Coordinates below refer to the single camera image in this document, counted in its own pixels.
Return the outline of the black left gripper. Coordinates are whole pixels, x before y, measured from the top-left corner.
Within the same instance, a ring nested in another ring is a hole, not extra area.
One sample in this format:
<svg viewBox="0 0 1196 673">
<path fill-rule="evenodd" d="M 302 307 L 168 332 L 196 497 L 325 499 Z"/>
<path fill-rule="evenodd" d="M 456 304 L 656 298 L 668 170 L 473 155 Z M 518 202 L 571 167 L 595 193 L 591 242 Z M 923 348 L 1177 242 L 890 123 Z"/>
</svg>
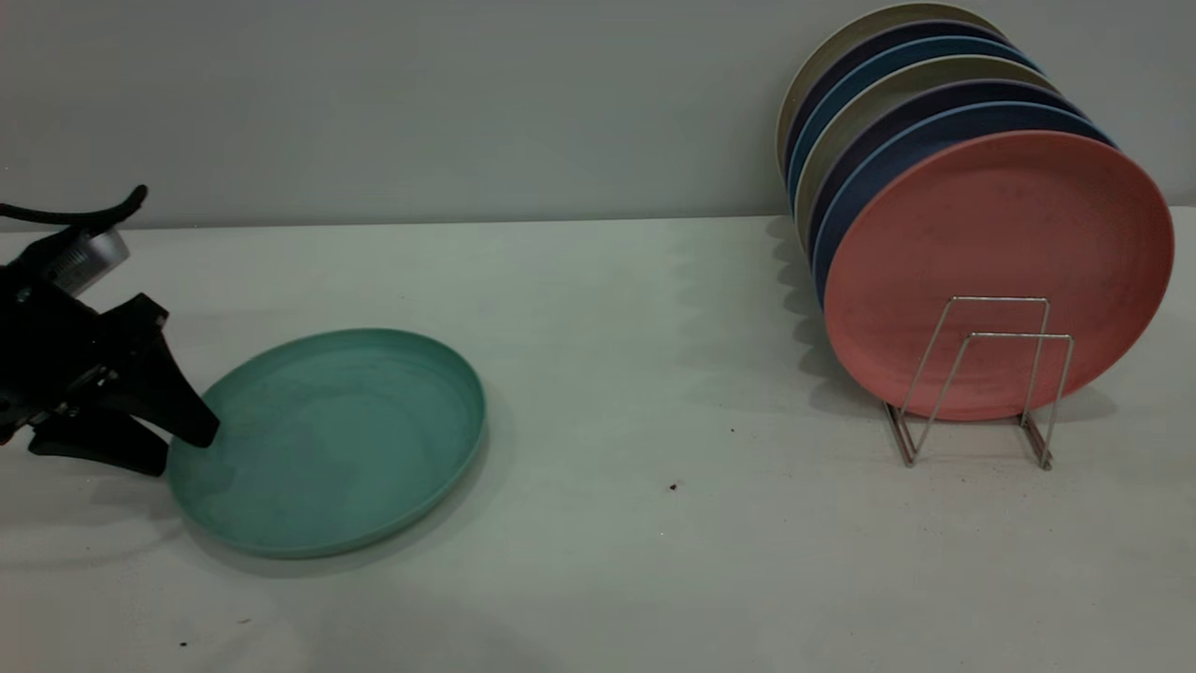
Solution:
<svg viewBox="0 0 1196 673">
<path fill-rule="evenodd" d="M 210 446 L 221 422 L 167 349 L 166 320 L 148 295 L 99 312 L 25 265 L 4 265 L 5 442 L 31 426 L 33 455 L 154 478 L 165 472 L 167 443 L 132 416 Z"/>
</svg>

